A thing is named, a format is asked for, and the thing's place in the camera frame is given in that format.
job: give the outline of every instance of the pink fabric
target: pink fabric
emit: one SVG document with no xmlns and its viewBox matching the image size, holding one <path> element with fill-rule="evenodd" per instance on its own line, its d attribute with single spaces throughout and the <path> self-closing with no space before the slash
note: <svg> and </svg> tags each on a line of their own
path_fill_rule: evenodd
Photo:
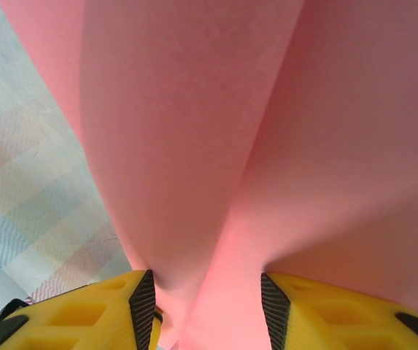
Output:
<svg viewBox="0 0 418 350">
<path fill-rule="evenodd" d="M 418 308 L 417 1 L 0 2 L 162 346 L 268 349 L 265 268 Z"/>
</svg>

